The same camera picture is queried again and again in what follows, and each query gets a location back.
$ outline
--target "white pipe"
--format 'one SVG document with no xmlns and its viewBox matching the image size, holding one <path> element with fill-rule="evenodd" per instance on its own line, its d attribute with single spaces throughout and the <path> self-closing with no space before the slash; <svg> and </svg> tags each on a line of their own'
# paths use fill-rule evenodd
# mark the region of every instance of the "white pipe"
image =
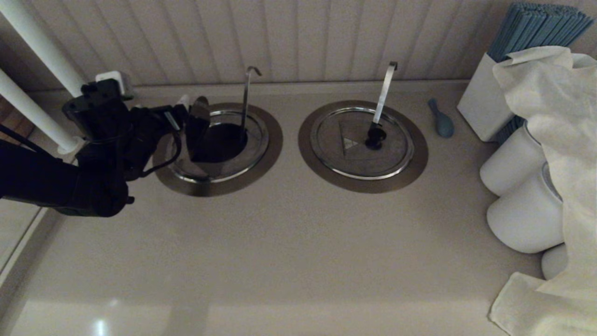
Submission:
<svg viewBox="0 0 597 336">
<path fill-rule="evenodd" d="M 45 113 L 2 69 L 0 69 L 0 94 L 57 143 L 60 146 L 60 153 L 70 153 L 77 148 L 78 141 Z"/>
<path fill-rule="evenodd" d="M 21 0 L 0 0 L 0 12 L 27 42 L 42 62 L 64 85 L 73 97 L 81 95 L 81 86 L 86 84 L 79 72 L 56 47 L 50 37 L 27 11 Z"/>
</svg>

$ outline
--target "beadboard wall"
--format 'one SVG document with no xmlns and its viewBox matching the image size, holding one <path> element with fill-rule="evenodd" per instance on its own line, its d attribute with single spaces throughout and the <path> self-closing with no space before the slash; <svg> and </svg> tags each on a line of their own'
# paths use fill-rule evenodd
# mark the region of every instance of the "beadboard wall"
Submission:
<svg viewBox="0 0 597 336">
<path fill-rule="evenodd" d="M 134 85 L 470 78 L 511 0 L 15 0 L 85 75 Z M 575 5 L 597 16 L 597 0 Z M 597 53 L 597 25 L 573 50 Z M 61 88 L 0 15 L 0 67 L 26 90 Z"/>
</svg>

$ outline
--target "black cable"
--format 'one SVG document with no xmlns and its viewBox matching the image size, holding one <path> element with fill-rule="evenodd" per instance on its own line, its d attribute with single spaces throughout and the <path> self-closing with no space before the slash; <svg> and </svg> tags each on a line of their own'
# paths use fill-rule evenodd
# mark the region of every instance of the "black cable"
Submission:
<svg viewBox="0 0 597 336">
<path fill-rule="evenodd" d="M 17 132 L 9 129 L 8 127 L 0 124 L 0 132 L 8 135 L 9 137 L 15 139 L 16 141 L 19 141 L 20 143 L 22 143 L 23 145 L 31 148 L 32 150 L 34 150 L 35 152 L 42 154 L 42 155 L 47 155 L 51 158 L 54 158 L 50 153 L 46 152 L 43 148 L 41 148 L 40 146 L 37 146 L 36 144 L 34 144 L 33 142 L 31 142 L 29 139 L 27 139 L 26 137 L 18 134 Z"/>
<path fill-rule="evenodd" d="M 176 144 L 176 153 L 174 153 L 174 156 L 170 160 L 168 160 L 162 164 L 152 167 L 152 168 L 146 170 L 145 172 L 141 172 L 140 176 L 142 178 L 155 172 L 158 169 L 164 168 L 165 166 L 173 163 L 174 161 L 176 161 L 177 158 L 179 158 L 180 153 L 182 152 L 182 149 L 183 149 L 183 142 L 182 142 L 182 140 L 180 140 L 180 135 L 178 133 L 176 133 L 176 132 L 172 133 L 172 136 L 174 136 L 174 143 Z"/>
</svg>

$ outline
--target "countertop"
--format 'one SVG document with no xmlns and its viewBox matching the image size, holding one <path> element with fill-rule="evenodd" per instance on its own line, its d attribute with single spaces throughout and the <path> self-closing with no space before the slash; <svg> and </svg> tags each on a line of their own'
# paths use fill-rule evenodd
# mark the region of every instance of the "countertop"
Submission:
<svg viewBox="0 0 597 336">
<path fill-rule="evenodd" d="M 62 217 L 1 334 L 505 335 L 489 308 L 514 271 L 540 277 L 540 259 L 509 249 L 487 225 L 497 197 L 479 168 L 496 147 L 457 112 L 462 85 L 390 92 L 386 105 L 419 127 L 429 161 L 411 185 L 384 194 L 331 185 L 300 155 L 299 128 L 312 111 L 377 101 L 375 90 L 339 85 L 256 89 L 251 104 L 278 120 L 284 146 L 243 190 L 189 197 L 150 175 L 129 183 L 136 202 L 113 218 Z M 205 91 L 211 103 L 240 102 L 242 91 L 228 96 L 237 87 Z M 184 90 L 137 103 L 174 103 Z M 450 139 L 433 129 L 431 97 L 454 121 Z"/>
</svg>

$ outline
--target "robotic arm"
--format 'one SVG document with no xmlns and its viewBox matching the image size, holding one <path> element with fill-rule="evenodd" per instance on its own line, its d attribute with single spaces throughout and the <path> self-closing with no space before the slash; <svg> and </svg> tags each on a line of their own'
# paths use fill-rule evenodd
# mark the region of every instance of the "robotic arm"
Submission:
<svg viewBox="0 0 597 336">
<path fill-rule="evenodd" d="M 180 154 L 180 132 L 189 119 L 186 106 L 129 110 L 114 79 L 83 85 L 81 93 L 62 107 L 88 140 L 75 155 L 78 166 L 30 142 L 34 151 L 0 140 L 0 197 L 53 207 L 66 215 L 110 217 L 134 202 L 126 182 L 147 176 Z M 176 155 L 143 171 L 161 137 L 169 133 Z"/>
</svg>

